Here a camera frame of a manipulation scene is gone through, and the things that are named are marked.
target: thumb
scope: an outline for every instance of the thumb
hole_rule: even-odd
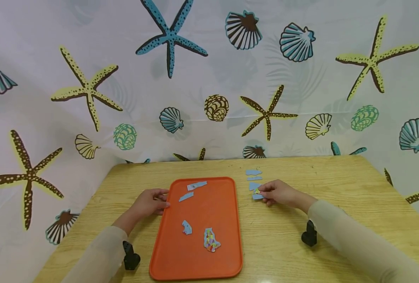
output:
[[[261,191],[260,194],[261,196],[264,196],[269,199],[274,199],[274,195],[275,195],[274,191]]]
[[[155,200],[156,202],[156,209],[164,209],[170,206],[169,202],[162,202],[160,200]]]

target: hand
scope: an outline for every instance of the hand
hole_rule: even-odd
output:
[[[263,202],[267,206],[280,203],[291,206],[292,208],[299,208],[307,213],[310,206],[317,201],[314,197],[296,190],[281,180],[267,182],[261,185],[258,190],[265,197]]]
[[[139,218],[145,218],[155,213],[162,215],[164,209],[170,206],[167,202],[168,190],[150,189],[144,190],[138,195],[137,199],[129,209],[133,215]]]

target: wooden table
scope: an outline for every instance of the wooden table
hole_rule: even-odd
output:
[[[301,242],[305,214],[252,200],[245,170],[255,168],[263,171],[263,182],[279,178],[343,208],[419,263],[419,214],[362,156],[120,164],[108,173],[34,282],[60,282],[96,235],[144,189],[168,188],[179,178],[213,176],[233,178],[237,189],[244,266],[227,282],[369,282],[322,238],[312,249]],[[121,268],[112,282],[153,282],[148,267],[160,220],[147,218],[134,229],[129,240],[141,263],[134,272]]]

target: green shell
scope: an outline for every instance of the green shell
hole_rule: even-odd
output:
[[[365,128],[371,126],[378,120],[379,111],[373,105],[365,105],[357,110],[351,119],[351,128],[354,131],[363,131]]]
[[[133,149],[135,140],[137,140],[137,131],[126,123],[120,124],[113,132],[113,141],[121,150]]]

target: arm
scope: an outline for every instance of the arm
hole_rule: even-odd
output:
[[[280,180],[259,188],[268,206],[282,203],[301,209],[317,232],[378,283],[419,282],[419,265],[343,210],[297,191]]]
[[[62,283],[107,283],[122,265],[125,251],[123,241],[127,241],[135,225],[143,218],[155,213],[162,215],[170,206],[168,190],[152,189],[143,191],[134,204],[91,242],[83,256]]]

